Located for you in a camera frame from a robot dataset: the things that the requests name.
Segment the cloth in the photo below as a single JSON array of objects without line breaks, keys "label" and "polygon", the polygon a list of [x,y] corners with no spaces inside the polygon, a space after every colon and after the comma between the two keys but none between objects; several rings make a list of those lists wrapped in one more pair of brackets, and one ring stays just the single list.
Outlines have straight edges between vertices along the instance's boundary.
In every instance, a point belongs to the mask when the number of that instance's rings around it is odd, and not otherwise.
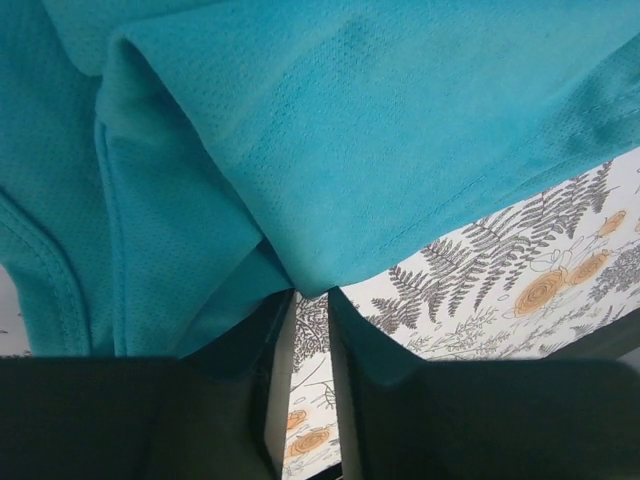
[{"label": "cloth", "polygon": [[34,352],[179,355],[638,144],[635,0],[2,3]]}]

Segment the teal shirt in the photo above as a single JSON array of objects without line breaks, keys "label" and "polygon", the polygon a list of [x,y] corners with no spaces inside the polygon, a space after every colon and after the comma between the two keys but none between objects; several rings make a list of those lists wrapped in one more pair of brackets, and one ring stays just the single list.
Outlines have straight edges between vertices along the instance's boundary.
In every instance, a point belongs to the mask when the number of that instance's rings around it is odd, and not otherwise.
[{"label": "teal shirt", "polygon": [[187,355],[630,150],[637,0],[7,0],[35,353]]}]

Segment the floral pattern fabric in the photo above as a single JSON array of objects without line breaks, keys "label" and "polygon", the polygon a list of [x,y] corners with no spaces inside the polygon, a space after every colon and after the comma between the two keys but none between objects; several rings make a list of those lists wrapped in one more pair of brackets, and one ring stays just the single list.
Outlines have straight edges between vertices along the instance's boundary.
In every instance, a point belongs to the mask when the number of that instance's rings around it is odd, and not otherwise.
[{"label": "floral pattern fabric", "polygon": [[[639,308],[639,266],[636,149],[344,291],[422,358],[540,358]],[[326,296],[299,298],[296,313],[289,480],[340,460]]]}]

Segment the orange rose print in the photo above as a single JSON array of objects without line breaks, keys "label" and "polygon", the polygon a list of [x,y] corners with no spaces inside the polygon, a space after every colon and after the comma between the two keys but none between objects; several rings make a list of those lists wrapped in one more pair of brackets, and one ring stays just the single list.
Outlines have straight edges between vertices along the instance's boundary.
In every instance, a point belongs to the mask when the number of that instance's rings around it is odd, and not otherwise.
[{"label": "orange rose print", "polygon": [[311,430],[306,435],[298,437],[295,442],[287,449],[288,457],[297,457],[298,455],[304,455],[307,452],[315,450],[320,445],[329,440],[331,436],[328,428],[317,428]]},{"label": "orange rose print", "polygon": [[598,255],[588,258],[578,265],[575,270],[571,271],[567,277],[567,283],[570,285],[579,285],[580,283],[586,282],[595,276],[602,267],[604,267],[608,258],[609,252],[606,250],[603,250],[602,253],[599,253]]},{"label": "orange rose print", "polygon": [[614,215],[611,216],[611,218],[609,218],[602,227],[600,227],[600,230],[598,230],[598,236],[599,237],[606,237],[607,235],[615,232],[618,227],[620,225],[622,225],[622,222],[624,221],[624,217],[627,216],[627,212],[625,212],[624,210],[620,210],[618,213],[615,213]]},{"label": "orange rose print", "polygon": [[547,304],[564,284],[566,274],[565,269],[552,270],[525,288],[516,300],[516,316],[529,315]]},{"label": "orange rose print", "polygon": [[287,430],[293,430],[307,419],[307,412],[304,410],[296,410],[291,412],[287,418]]}]

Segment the stitching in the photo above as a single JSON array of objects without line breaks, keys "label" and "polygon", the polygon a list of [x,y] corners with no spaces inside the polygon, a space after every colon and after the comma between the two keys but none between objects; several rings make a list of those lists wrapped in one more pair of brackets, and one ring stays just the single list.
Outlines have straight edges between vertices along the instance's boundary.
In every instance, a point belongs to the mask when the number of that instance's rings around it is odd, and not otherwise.
[{"label": "stitching", "polygon": [[[13,219],[14,222],[16,222],[17,226],[21,227],[22,230],[27,234],[30,235],[32,238],[34,238],[36,240],[36,242],[40,243],[40,246],[45,249],[45,250],[50,250],[48,248],[48,246],[41,240],[39,239],[37,236],[33,235],[31,232],[28,231],[28,229],[22,224],[22,220],[20,218],[18,218],[13,212],[11,212],[4,204],[0,203],[0,207],[2,207],[2,209],[7,212],[7,214],[11,217],[11,219]],[[60,300],[60,296],[58,294],[58,288],[56,287],[56,282],[53,279],[53,275],[51,274],[51,270],[49,269],[47,262],[45,262],[45,260],[43,259],[42,255],[39,253],[38,249],[31,243],[29,243],[29,241],[27,241],[27,239],[25,237],[23,237],[22,235],[20,235],[14,228],[12,228],[11,226],[9,226],[9,224],[7,222],[2,222],[2,225],[9,230],[9,232],[11,232],[18,240],[20,240],[22,243],[24,243],[34,254],[34,256],[38,259],[38,261],[40,262],[40,264],[44,267],[44,271],[47,277],[47,283],[49,283],[49,285],[52,287],[53,289],[53,295],[54,298],[56,300],[56,307],[58,309],[58,319],[59,320],[63,320],[63,307],[62,307],[62,302]],[[67,290],[67,294],[70,297],[70,304],[71,304],[71,316],[73,318],[73,320],[75,320],[75,322],[78,322],[78,311],[76,309],[76,305],[75,302],[73,301],[73,293],[71,292],[71,288],[69,286],[69,283],[65,280],[65,276],[64,276],[64,272],[63,269],[60,265],[60,261],[59,259],[56,257],[56,255],[53,254],[53,252],[49,251],[48,252],[48,256],[49,258],[51,258],[53,260],[53,265],[57,268],[58,272],[60,274],[60,278],[62,279],[62,284],[65,286],[66,290]],[[64,348],[65,350],[69,351],[69,340],[70,340],[70,333],[68,331],[68,329],[66,328],[65,322],[64,321],[60,321],[59,322],[61,330],[62,330],[62,334],[63,334],[63,338],[65,341],[65,345]]]},{"label": "stitching", "polygon": [[[114,285],[113,285],[113,295],[114,295],[114,303],[115,306],[114,308],[117,308],[118,310],[118,314],[116,315],[116,317],[114,318],[114,323],[118,322],[121,319],[122,322],[122,330],[120,331],[120,337],[118,340],[120,340],[122,349],[123,349],[123,355],[126,355],[127,353],[127,344],[126,344],[126,339],[125,339],[125,335],[124,335],[124,331],[125,331],[125,326],[126,326],[126,309],[125,309],[125,291],[126,289],[124,288],[124,284],[125,284],[125,274],[124,274],[124,234],[122,232],[122,217],[120,215],[120,209],[119,209],[119,205],[118,205],[118,201],[116,198],[116,187],[114,185],[113,182],[113,173],[111,171],[111,163],[109,162],[109,158],[108,158],[108,148],[107,148],[107,141],[106,141],[106,126],[102,123],[96,123],[96,128],[99,128],[99,135],[100,135],[100,141],[102,143],[102,150],[103,150],[103,154],[102,155],[98,155],[98,157],[100,158],[100,166],[103,167],[104,166],[104,174],[107,177],[104,182],[104,190],[105,190],[105,197],[108,196],[108,204],[111,205],[112,208],[112,213],[113,213],[113,221],[110,222],[111,225],[114,225],[113,227],[113,231],[112,231],[112,235],[113,235],[113,241],[114,241],[114,256],[118,255],[120,256],[119,260],[114,258],[113,259],[113,277],[114,277]],[[116,355],[117,355],[117,342],[114,345],[114,348],[116,349]]]},{"label": "stitching", "polygon": [[[597,109],[600,108],[604,108],[604,107],[609,107],[611,105],[613,105],[614,103],[620,101],[620,100],[624,100],[625,98],[629,98],[631,96],[635,96],[637,94],[633,93],[633,94],[629,94],[629,95],[623,95],[621,97],[617,97],[615,100],[605,104],[605,105],[599,105],[598,107],[594,107],[591,110],[588,110],[586,112],[584,112],[582,115],[587,115]],[[636,113],[640,112],[640,108],[636,108],[635,110],[632,110],[620,117],[616,117],[615,119],[612,119],[602,125],[600,125],[599,128],[604,128],[607,125],[610,125],[611,123],[614,122],[618,122],[620,120],[624,120],[627,117],[631,117],[633,115],[635,115]],[[538,135],[534,136],[533,138],[531,138],[530,140],[528,140],[527,142],[523,143],[522,145],[520,145],[520,147],[518,147],[511,155],[509,155],[505,161],[509,161],[511,158],[513,158],[517,153],[519,153],[523,148],[525,148],[526,146],[528,146],[529,144],[533,143],[534,140],[536,140],[537,138],[541,137],[542,135],[546,134],[548,131],[550,130],[550,128],[545,129],[544,131],[540,132]],[[586,131],[582,131],[582,132],[578,132],[575,133],[573,135],[569,135],[568,137],[566,137],[564,139],[564,141],[567,140],[571,140],[573,138],[577,138],[577,137],[581,137],[581,136],[585,136],[588,133],[591,133],[591,129],[590,130],[586,130]],[[559,162],[557,164],[554,165],[554,167],[558,166],[558,165],[563,165],[566,163],[569,163],[571,161],[571,159],[567,159],[564,162]],[[386,242],[384,245],[382,245],[380,248],[376,249],[373,254],[376,254],[378,252],[380,252],[381,250],[387,248],[389,245],[391,245],[393,242],[395,242],[396,240],[398,240],[400,237],[406,235],[407,233],[409,233],[410,231],[416,229],[417,227],[419,227],[420,225],[422,225],[426,220],[429,219],[429,217],[436,215],[437,213],[441,212],[447,205],[449,205],[451,202],[453,202],[455,199],[459,198],[460,196],[462,196],[467,190],[469,190],[471,187],[473,187],[474,185],[476,185],[477,183],[481,182],[482,180],[484,180],[485,178],[487,178],[487,176],[491,175],[495,170],[497,170],[498,168],[502,167],[504,164],[504,162],[500,162],[496,165],[494,165],[492,168],[490,168],[486,173],[484,173],[483,175],[481,175],[480,177],[478,177],[476,180],[472,181],[471,183],[469,183],[466,187],[464,187],[461,191],[459,191],[456,195],[454,195],[453,197],[451,197],[449,200],[447,200],[445,203],[443,203],[438,209],[436,209],[433,213],[431,213],[430,215],[428,215],[427,217],[422,217],[420,220],[418,220],[417,222],[411,224],[409,227],[405,228],[404,230],[402,230],[399,234],[395,235],[391,240],[389,240],[388,242]],[[479,196],[484,196],[485,194],[489,193],[491,191],[491,188],[483,190],[482,192],[479,193]]]}]

